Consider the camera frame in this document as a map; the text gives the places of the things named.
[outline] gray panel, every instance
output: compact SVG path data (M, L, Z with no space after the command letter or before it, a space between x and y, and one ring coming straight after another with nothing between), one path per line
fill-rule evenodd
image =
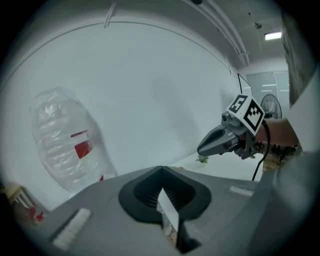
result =
M252 256L274 254L290 239L310 215L319 191L320 173L318 171L320 151L305 153L293 158L278 171L267 171L259 183L234 179L218 178L200 173L171 168L207 186L212 194L209 208L193 221L186 223L188 232L196 239L209 240L197 249L190 251L190 256L237 255ZM81 191L75 197L49 213L42 223L42 228L51 229L53 222L58 228L64 218L75 209L86 207L93 215L75 240L70 253L73 255L181 255L175 250L164 235L159 225L136 222L130 218L118 202L120 188L128 181L146 173L149 169L132 172L113 179L97 182ZM238 214L233 215L230 207L234 199L225 197L229 185L254 190L249 200ZM212 209L222 209L210 215ZM32 234L34 243L49 255L63 252L51 246L46 236Z
M282 110L282 117L285 118L290 109L289 102L289 73L275 72L274 78L278 86L278 101Z
M251 86L252 96L259 103L261 103L262 99L267 94L273 94L278 98L276 86L263 86L276 84L273 72L250 74L246 76L246 80Z
M198 173L174 167L171 169L202 183L211 192L212 202L201 217L185 222L188 234L202 244L208 242L211 237L218 236L238 216L251 198L251 196L233 192L230 188L236 187L254 192L259 184L255 181L198 175Z
M238 74L239 83L241 86L242 94L252 96L251 86L248 84L246 80L243 79L242 76Z

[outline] fan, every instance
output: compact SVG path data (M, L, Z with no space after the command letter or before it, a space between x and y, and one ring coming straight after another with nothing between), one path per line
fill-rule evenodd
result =
M277 98L272 94L267 94L263 97L261 107L265 112L264 118L268 119L281 119L282 111Z

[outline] ceiling light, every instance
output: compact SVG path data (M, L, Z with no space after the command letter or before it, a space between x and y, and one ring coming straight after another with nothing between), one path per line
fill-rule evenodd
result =
M281 36L282 36L282 33L281 33L281 32L264 34L265 40L278 39L278 38L281 38Z

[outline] crumpled plastic bottle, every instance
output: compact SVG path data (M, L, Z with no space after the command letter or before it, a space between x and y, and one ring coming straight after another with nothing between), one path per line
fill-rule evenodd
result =
M30 114L39 157L65 190L75 193L116 176L99 127L65 90L57 87L37 95Z

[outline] ceiling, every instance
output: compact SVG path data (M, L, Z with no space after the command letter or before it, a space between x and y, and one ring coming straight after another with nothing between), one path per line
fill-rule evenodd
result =
M235 26L249 52L250 63L284 57L280 39L265 41L265 33L282 27L281 8L272 0L215 0ZM261 24L255 28L255 22ZM236 68L243 68L239 59Z

